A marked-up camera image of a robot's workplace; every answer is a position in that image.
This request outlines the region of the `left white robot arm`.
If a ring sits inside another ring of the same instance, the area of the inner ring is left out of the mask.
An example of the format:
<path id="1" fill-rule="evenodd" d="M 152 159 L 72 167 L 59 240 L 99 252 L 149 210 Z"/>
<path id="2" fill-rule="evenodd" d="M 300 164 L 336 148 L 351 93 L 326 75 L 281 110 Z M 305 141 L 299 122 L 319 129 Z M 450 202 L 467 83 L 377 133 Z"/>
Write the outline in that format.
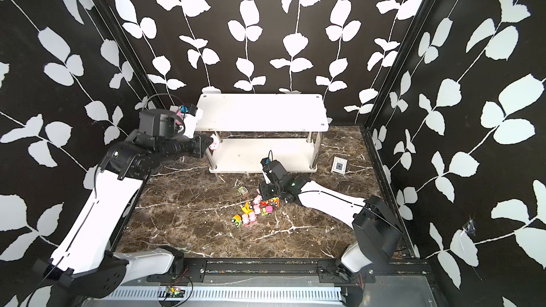
<path id="1" fill-rule="evenodd" d="M 175 112 L 147 109 L 139 126 L 111 146 L 93 174 L 94 189 L 68 235 L 47 262 L 34 268 L 69 298 L 105 298 L 118 286 L 156 274 L 183 272 L 184 254 L 173 247 L 141 253 L 108 250 L 129 203 L 166 160 L 202 158 L 213 139 L 196 132 L 203 110 L 180 106 Z"/>

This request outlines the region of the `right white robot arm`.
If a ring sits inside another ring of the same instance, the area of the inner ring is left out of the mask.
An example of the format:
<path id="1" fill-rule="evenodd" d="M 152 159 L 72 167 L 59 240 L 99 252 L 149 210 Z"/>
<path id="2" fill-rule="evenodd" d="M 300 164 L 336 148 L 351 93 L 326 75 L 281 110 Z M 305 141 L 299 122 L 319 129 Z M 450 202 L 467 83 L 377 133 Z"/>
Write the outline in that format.
<path id="1" fill-rule="evenodd" d="M 306 176 L 266 173 L 260 183 L 263 198 L 279 198 L 318 210 L 351 228 L 355 242 L 336 262 L 334 274 L 350 282 L 371 264 L 387 264 L 398 249 L 404 232 L 391 209 L 378 196 L 357 198 L 319 185 Z"/>

